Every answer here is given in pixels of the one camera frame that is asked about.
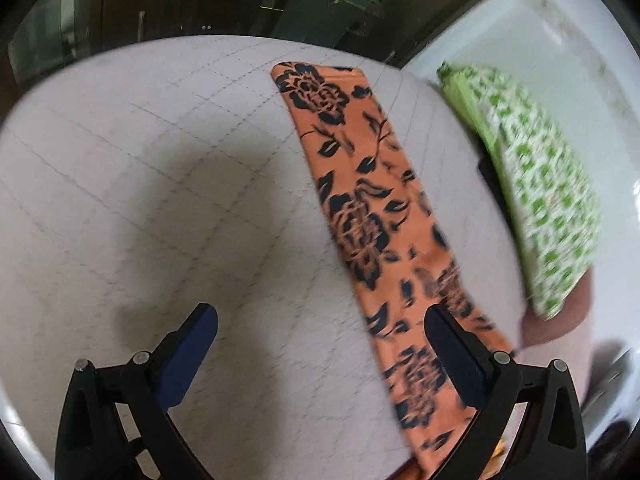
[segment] table surface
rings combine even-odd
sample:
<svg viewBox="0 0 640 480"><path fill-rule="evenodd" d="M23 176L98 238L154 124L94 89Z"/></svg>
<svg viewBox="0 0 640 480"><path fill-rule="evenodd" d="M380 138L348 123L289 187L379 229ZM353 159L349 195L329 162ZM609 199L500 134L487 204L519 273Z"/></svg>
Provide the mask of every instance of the table surface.
<svg viewBox="0 0 640 480"><path fill-rule="evenodd" d="M130 46L48 78L0 135L0 377L50 460L73 362L152 349L199 301L219 337L172 417L215 478L386 478L409 457L269 76L282 60L364 70L466 288L517 344L513 241L435 90L287 41Z"/></svg>

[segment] orange floral cloth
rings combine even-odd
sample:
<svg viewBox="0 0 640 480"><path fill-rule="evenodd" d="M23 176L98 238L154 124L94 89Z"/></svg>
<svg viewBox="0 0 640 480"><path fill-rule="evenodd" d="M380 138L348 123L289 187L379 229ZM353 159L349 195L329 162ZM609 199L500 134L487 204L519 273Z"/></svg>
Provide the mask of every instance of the orange floral cloth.
<svg viewBox="0 0 640 480"><path fill-rule="evenodd" d="M422 186L362 71L284 62L271 75L351 271L400 425L428 478L475 410L464 406L427 341L426 309L445 303L489 349L513 347L462 289Z"/></svg>

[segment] green patterned cloth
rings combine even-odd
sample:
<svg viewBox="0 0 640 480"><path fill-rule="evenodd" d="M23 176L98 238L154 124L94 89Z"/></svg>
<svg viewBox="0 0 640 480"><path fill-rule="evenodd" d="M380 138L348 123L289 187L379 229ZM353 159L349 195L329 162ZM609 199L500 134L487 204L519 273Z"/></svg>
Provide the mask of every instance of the green patterned cloth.
<svg viewBox="0 0 640 480"><path fill-rule="evenodd" d="M492 158L534 310L550 319L593 265L600 214L588 178L558 125L513 77L446 62L438 76Z"/></svg>

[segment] cloth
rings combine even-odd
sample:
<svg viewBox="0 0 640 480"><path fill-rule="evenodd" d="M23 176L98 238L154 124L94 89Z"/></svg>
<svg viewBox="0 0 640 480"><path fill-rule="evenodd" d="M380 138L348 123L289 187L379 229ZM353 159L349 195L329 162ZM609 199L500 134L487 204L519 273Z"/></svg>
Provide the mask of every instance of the cloth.
<svg viewBox="0 0 640 480"><path fill-rule="evenodd" d="M596 195L558 125L513 77L446 62L438 76L445 97L491 156L533 309L550 319L593 265L600 227Z"/></svg>
<svg viewBox="0 0 640 480"><path fill-rule="evenodd" d="M444 302L489 349L510 352L511 344L463 291L453 254L363 72L284 62L271 75L293 117L390 399L426 478L474 415L427 341L426 309Z"/></svg>
<svg viewBox="0 0 640 480"><path fill-rule="evenodd" d="M506 446L504 440L501 439L495 448L494 454L480 475L479 480L487 480L498 474L498 471L500 471L504 463L505 452ZM429 476L420 468L420 464L415 457L412 457L386 480L425 480L428 477Z"/></svg>

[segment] black floral pattern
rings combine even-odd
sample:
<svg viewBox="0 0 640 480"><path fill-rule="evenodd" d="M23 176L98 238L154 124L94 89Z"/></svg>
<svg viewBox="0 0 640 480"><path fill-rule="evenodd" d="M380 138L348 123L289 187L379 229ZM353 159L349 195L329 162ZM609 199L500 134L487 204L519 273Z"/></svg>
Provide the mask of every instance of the black floral pattern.
<svg viewBox="0 0 640 480"><path fill-rule="evenodd" d="M371 87L360 85L356 85L353 87L353 92L351 92L351 95L356 99L364 99L365 97L373 96Z"/></svg>
<svg viewBox="0 0 640 480"><path fill-rule="evenodd" d="M380 277L380 257L389 245L389 235L379 215L370 210L363 194L333 195L329 199L332 231L351 272L370 290Z"/></svg>
<svg viewBox="0 0 640 480"><path fill-rule="evenodd" d="M300 136L300 139L303 139L309 134L318 134L319 136L327 139L322 143L322 146L320 146L317 151L318 155L324 156L325 158L334 156L341 148L344 149L348 156L353 156L353 152L356 149L355 144L351 142L344 130L339 130L337 133L331 133L322 126L313 125L313 129L303 133Z"/></svg>
<svg viewBox="0 0 640 480"><path fill-rule="evenodd" d="M402 294L402 298L404 299L405 308L414 306L414 282L412 282L411 280L406 280L404 278L400 280L400 293Z"/></svg>
<svg viewBox="0 0 640 480"><path fill-rule="evenodd" d="M446 251L449 250L447 241L444 239L444 235L442 234L442 231L440 231L440 228L436 224L434 224L433 227L431 228L431 234L433 235L433 239L436 240L436 243L440 247L442 247Z"/></svg>
<svg viewBox="0 0 640 480"><path fill-rule="evenodd" d="M344 124L344 107L349 96L337 84L327 83L316 67L305 63L279 63L286 66L275 83L281 94L288 94L296 108L306 109L318 114L326 124L338 126Z"/></svg>
<svg viewBox="0 0 640 480"><path fill-rule="evenodd" d="M376 290L382 259L393 263L399 261L400 256L388 250L389 233L380 215L371 210L369 200L382 200L392 190L360 178L353 192L332 195L333 185L333 171L317 182L320 202L328 207L336 244L356 280Z"/></svg>
<svg viewBox="0 0 640 480"><path fill-rule="evenodd" d="M431 299L438 296L438 282L433 278L433 274L429 269L416 266L414 267L414 275L420 281L420 284L422 285L422 293L425 297Z"/></svg>
<svg viewBox="0 0 640 480"><path fill-rule="evenodd" d="M462 289L460 269L455 263L451 262L438 277L438 293L453 316L465 319L471 315L474 306Z"/></svg>
<svg viewBox="0 0 640 480"><path fill-rule="evenodd" d="M413 346L400 352L398 365L407 398L396 404L396 415L403 429L427 427L438 405L436 394L447 380L447 375L427 346Z"/></svg>
<svg viewBox="0 0 640 480"><path fill-rule="evenodd" d="M431 216L431 213L432 213L431 206L429 206L427 195L423 191L420 191L419 193L417 193L415 201L418 203L418 207L422 210L422 212L425 215Z"/></svg>
<svg viewBox="0 0 640 480"><path fill-rule="evenodd" d="M390 163L385 160L379 159L380 144L388 137L392 137L394 135L394 131L392 130L388 119L382 113L382 110L380 110L379 113L376 114L376 116L373 116L367 112L363 112L362 117L367 121L369 129L376 136L376 152L364 157L360 162L360 165L356 168L356 171L363 174L371 173L372 171L375 171L379 161L387 169L387 171L389 171L390 168L388 167L388 165Z"/></svg>

